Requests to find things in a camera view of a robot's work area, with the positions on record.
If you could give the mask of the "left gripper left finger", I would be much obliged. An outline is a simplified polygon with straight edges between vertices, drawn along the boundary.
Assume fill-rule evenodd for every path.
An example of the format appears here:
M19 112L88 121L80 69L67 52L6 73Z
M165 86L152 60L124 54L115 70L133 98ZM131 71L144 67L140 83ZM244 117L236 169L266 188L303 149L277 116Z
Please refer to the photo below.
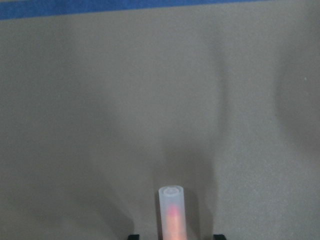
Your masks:
M140 240L140 235L139 234L130 234L130 235L128 235L127 240Z

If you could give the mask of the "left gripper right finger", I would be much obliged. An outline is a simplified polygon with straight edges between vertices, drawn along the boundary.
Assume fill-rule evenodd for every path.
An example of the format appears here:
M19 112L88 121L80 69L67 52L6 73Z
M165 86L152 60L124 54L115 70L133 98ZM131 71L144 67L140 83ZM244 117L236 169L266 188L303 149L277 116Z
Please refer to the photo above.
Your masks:
M214 234L213 240L225 240L225 235L224 234Z

